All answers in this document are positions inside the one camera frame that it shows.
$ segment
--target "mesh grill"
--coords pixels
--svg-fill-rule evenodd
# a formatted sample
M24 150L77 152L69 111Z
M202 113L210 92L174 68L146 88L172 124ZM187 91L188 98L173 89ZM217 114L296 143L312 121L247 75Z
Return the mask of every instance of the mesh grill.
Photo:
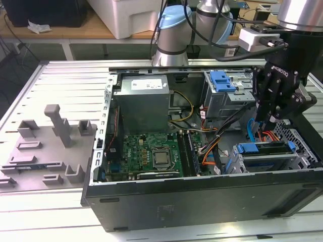
M308 145L299 135L299 133L295 129L286 129L284 125L286 124L285 120L282 120L276 124L276 128L274 132L281 137L284 141L292 141L294 144L298 146L297 153L301 156L307 158L310 163L318 162L317 158L314 156L313 152L310 150Z

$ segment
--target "cpu socket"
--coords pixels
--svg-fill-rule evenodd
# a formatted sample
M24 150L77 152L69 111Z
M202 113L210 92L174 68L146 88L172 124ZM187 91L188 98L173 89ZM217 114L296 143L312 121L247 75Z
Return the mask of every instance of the cpu socket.
M168 147L152 150L152 166L157 170L166 170L171 166L171 151Z

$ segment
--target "green circuit board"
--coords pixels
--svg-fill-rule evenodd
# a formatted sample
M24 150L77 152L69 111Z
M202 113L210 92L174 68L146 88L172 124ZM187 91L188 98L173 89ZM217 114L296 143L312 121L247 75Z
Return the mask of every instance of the green circuit board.
M196 151L201 147L198 133L191 134ZM120 172L154 172L154 155L157 151L166 151L171 160L167 169L177 171L183 177L177 134L128 135L124 138L123 159Z

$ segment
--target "black bin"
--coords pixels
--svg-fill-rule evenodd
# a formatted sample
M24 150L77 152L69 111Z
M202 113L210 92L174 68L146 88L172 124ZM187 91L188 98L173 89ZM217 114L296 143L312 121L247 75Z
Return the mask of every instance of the black bin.
M15 27L35 24L80 27L87 12L86 0L2 0Z

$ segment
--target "wooden tabletop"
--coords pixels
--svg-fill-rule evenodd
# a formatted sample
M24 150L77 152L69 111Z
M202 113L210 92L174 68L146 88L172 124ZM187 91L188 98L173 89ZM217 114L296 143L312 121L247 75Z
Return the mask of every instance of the wooden tabletop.
M247 20L252 20L255 14L255 10L260 3L257 2L248 2L250 9L240 10L240 16L244 16ZM276 23L277 18L270 15L268 18L269 21ZM52 27L52 31L36 34L30 31L27 27L14 27L7 18L7 22L10 23L10 27L13 32L19 38L39 38L39 39L114 39L114 36L110 30L105 26L101 21L98 15L92 11L89 11L87 19L84 21L84 24L80 28L67 28L67 27ZM229 37L229 40L238 40L241 26L237 25L234 35ZM0 34L3 38L12 38L12 33L7 28L4 21L4 14L0 15ZM150 39L152 36L152 31L146 31L138 34L132 35L130 38L133 39Z

